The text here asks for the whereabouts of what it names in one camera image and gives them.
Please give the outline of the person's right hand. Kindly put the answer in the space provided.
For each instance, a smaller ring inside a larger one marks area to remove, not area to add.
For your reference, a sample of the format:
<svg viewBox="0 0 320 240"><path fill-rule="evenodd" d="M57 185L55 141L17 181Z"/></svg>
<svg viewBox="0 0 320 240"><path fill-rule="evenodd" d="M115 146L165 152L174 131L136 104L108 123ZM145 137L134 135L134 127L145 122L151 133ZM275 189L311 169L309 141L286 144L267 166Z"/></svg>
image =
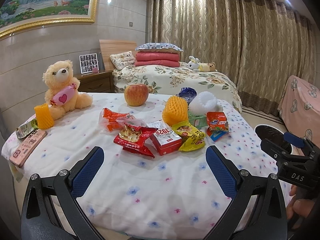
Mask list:
<svg viewBox="0 0 320 240"><path fill-rule="evenodd" d="M295 214L303 218L308 218L308 215L313 210L313 206L316 204L317 198L312 200L297 198L297 190L299 187L291 185L289 196L292 197L289 204L286 207L287 220L290 220Z"/></svg>

